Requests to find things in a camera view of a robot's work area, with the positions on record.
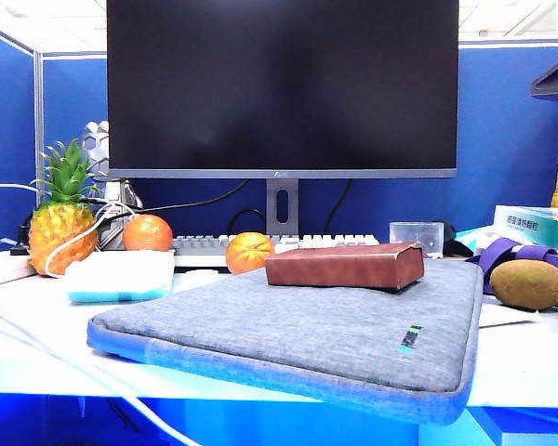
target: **kiwi fruit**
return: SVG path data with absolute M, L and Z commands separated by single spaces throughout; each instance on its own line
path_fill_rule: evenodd
M 558 268 L 542 260 L 518 259 L 492 270 L 494 296 L 510 307 L 544 309 L 558 305 Z

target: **gray laptop sleeve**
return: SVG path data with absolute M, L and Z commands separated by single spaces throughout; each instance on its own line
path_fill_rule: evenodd
M 397 293 L 272 286 L 265 270 L 94 317 L 88 344 L 158 364 L 419 424 L 469 398 L 483 273 L 425 261 Z

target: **clear plastic cup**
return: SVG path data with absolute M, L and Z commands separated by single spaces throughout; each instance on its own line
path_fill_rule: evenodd
M 445 224 L 440 221 L 393 221 L 389 226 L 389 242 L 418 242 L 424 256 L 442 258 Z

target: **monitor stand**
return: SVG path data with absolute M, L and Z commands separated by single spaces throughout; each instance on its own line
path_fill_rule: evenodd
M 299 235 L 298 187 L 295 178 L 267 179 L 268 235 Z

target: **white keyboard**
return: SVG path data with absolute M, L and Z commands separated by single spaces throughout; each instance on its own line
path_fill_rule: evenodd
M 235 235 L 181 235 L 174 239 L 176 267 L 226 268 L 225 249 Z M 325 248 L 353 244 L 379 244 L 371 234 L 357 235 L 273 235 L 276 253 L 296 248 Z

